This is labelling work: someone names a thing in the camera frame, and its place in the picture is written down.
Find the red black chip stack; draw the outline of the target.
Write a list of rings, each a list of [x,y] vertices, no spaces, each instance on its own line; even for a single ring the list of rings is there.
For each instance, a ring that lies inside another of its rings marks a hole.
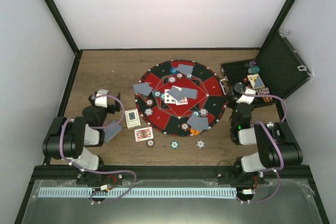
[[[146,145],[147,145],[148,147],[152,147],[152,146],[154,145],[154,141],[153,141],[153,140],[148,140],[148,141],[146,142]]]

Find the purple white chip stack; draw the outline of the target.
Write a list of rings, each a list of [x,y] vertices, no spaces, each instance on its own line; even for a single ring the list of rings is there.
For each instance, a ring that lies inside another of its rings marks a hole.
[[[202,141],[202,140],[199,140],[199,141],[196,142],[196,146],[198,148],[204,148],[205,147],[205,142]]]

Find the blue round blind button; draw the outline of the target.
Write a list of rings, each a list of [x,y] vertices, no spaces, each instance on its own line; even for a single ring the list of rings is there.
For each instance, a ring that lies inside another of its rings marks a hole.
[[[170,72],[171,72],[171,74],[177,74],[178,70],[176,68],[171,68]]]

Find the green blue chip stack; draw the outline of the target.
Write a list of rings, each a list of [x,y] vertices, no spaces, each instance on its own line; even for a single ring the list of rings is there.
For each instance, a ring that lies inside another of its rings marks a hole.
[[[172,141],[170,146],[172,149],[177,149],[179,147],[179,143],[177,141]]]

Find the grey playing card deck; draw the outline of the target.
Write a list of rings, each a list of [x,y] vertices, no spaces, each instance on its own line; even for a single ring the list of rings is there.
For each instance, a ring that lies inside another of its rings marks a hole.
[[[104,141],[108,143],[112,138],[114,138],[120,131],[122,126],[113,120],[104,128]]]

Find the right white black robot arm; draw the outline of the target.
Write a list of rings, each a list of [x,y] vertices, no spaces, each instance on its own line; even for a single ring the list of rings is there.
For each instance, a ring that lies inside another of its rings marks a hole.
[[[233,164],[233,177],[244,184],[252,175],[281,170],[286,167],[301,165],[302,150],[286,122],[287,106],[285,101],[269,94],[257,94],[256,90],[239,82],[227,92],[232,108],[230,138],[237,145],[255,145],[257,152],[236,158]],[[282,105],[284,115],[279,122],[263,123],[252,120],[255,98],[274,98]]]

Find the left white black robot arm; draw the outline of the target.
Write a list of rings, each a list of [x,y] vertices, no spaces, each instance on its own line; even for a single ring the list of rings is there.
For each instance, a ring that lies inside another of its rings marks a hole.
[[[113,97],[114,104],[108,103],[109,97],[108,90],[100,89],[89,96],[90,105],[83,109],[81,116],[54,118],[42,145],[45,157],[63,160],[80,170],[90,170],[88,176],[95,184],[106,180],[107,170],[103,168],[102,158],[87,148],[101,147],[122,129],[119,121],[104,125],[108,114],[124,112],[121,94]]]

